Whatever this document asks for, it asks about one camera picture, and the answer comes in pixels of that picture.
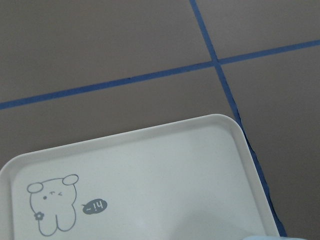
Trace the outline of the medium blue plastic cup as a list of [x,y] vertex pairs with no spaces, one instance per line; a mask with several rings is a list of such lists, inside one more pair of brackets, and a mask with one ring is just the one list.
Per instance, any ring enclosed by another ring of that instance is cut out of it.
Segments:
[[284,236],[268,236],[268,235],[252,235],[243,238],[243,240],[305,240],[304,238],[284,237]]

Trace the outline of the cream serving tray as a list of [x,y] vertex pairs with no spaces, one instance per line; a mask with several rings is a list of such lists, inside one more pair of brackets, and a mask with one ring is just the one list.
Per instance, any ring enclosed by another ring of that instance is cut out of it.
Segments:
[[25,153],[0,172],[3,240],[279,236],[245,136],[212,114]]

